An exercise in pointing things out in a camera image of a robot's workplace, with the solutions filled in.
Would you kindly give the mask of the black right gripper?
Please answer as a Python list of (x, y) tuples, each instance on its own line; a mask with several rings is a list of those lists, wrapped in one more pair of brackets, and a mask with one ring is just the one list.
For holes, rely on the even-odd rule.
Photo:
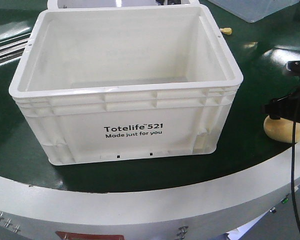
[[(298, 76), (300, 80), (300, 60), (288, 61), (283, 73), (287, 76)], [(273, 120), (283, 118), (300, 123), (300, 86), (292, 93), (271, 99), (264, 105), (264, 113)]]

